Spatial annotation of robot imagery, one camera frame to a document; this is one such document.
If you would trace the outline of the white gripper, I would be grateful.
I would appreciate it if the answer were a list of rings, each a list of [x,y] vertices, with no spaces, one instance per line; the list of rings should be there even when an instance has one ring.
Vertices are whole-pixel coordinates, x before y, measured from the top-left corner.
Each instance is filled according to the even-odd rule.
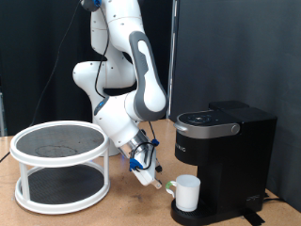
[[[156,150],[154,147],[136,153],[130,158],[130,171],[143,186],[153,185],[156,189],[162,187],[162,182],[156,179]]]

